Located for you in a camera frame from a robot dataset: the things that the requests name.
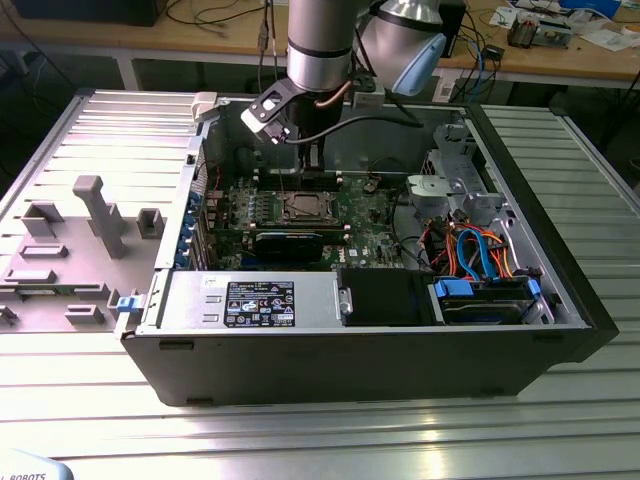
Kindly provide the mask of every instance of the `connector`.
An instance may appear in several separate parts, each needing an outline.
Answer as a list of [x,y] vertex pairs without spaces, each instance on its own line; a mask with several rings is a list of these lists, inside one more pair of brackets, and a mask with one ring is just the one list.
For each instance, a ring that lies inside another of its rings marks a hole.
[[118,313],[136,313],[144,308],[147,300],[146,295],[132,295],[130,297],[120,297],[116,304]]

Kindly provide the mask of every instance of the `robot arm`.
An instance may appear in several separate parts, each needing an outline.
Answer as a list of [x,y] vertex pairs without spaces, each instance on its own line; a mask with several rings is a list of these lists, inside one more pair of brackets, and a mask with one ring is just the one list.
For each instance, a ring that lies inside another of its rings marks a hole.
[[424,88],[446,43],[439,33],[439,0],[388,0],[369,9],[370,3],[290,0],[287,78],[242,114],[256,135],[286,143],[291,132],[281,118],[298,127],[299,139],[321,135],[338,123],[356,27],[366,50],[358,55],[385,88],[404,95]]

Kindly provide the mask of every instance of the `motherboard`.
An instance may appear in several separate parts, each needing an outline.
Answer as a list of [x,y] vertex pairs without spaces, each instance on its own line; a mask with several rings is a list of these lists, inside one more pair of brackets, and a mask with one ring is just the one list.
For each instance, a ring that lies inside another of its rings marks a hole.
[[326,190],[285,175],[260,180],[209,192],[212,270],[404,268],[390,228],[393,188],[377,188],[377,177],[338,176]]

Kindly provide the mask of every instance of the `green circuit board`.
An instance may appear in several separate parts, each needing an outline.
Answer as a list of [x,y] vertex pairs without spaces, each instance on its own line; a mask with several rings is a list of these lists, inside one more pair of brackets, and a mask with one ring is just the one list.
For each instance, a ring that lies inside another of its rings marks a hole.
[[[345,176],[336,192],[258,190],[238,179],[225,192],[218,221],[210,229],[214,269],[259,270],[252,240],[260,232],[313,232],[324,238],[322,259],[297,270],[330,271],[339,267],[404,268],[390,235],[389,191],[366,194],[367,176]],[[269,264],[269,270],[278,265]]]

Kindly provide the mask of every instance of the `electronic device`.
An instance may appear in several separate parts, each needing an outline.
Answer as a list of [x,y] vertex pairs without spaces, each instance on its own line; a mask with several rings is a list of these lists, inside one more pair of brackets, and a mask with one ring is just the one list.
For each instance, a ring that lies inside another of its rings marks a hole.
[[442,18],[442,34],[447,39],[442,52],[443,58],[449,58],[453,54],[466,10],[467,5],[464,0],[440,0],[438,12]]
[[[252,102],[76,96],[0,203],[2,333],[114,330],[169,405],[515,395],[616,335],[594,288],[635,244],[592,210],[640,206],[563,117],[408,106],[310,176]],[[551,195],[576,162],[597,192]]]
[[13,0],[23,18],[123,23],[152,27],[167,0]]

